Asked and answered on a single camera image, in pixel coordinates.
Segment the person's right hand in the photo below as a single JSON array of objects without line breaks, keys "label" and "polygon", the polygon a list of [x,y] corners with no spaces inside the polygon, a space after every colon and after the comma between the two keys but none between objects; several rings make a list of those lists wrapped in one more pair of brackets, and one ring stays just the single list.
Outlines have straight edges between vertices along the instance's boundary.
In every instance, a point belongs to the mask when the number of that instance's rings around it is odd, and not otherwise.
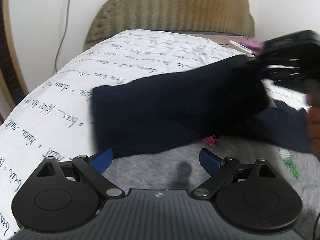
[{"label": "person's right hand", "polygon": [[310,106],[307,114],[308,133],[311,138],[311,149],[319,157],[319,94],[307,94],[307,103]]}]

